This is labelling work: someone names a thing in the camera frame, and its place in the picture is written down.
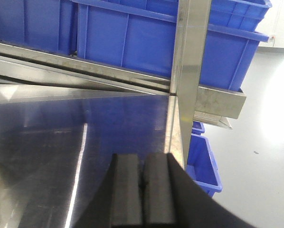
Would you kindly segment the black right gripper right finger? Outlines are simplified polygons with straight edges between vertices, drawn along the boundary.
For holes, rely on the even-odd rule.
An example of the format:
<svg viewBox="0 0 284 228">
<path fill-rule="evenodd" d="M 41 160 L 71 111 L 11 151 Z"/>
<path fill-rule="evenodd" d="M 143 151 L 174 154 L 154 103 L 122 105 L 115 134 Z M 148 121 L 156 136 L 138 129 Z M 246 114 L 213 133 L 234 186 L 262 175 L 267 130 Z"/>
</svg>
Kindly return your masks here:
<svg viewBox="0 0 284 228">
<path fill-rule="evenodd" d="M 144 166 L 146 228 L 250 228 L 215 202 L 171 153 L 149 154 Z"/>
</svg>

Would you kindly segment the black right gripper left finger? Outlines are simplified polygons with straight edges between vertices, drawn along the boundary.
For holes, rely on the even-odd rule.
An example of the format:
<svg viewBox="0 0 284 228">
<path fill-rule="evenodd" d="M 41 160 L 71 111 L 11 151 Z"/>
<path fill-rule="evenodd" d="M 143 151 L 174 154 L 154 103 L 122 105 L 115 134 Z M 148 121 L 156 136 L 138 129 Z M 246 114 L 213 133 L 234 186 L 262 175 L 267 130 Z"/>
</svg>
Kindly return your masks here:
<svg viewBox="0 0 284 228">
<path fill-rule="evenodd" d="M 105 178 L 82 215 L 83 228 L 141 228 L 139 160 L 114 154 Z"/>
</svg>

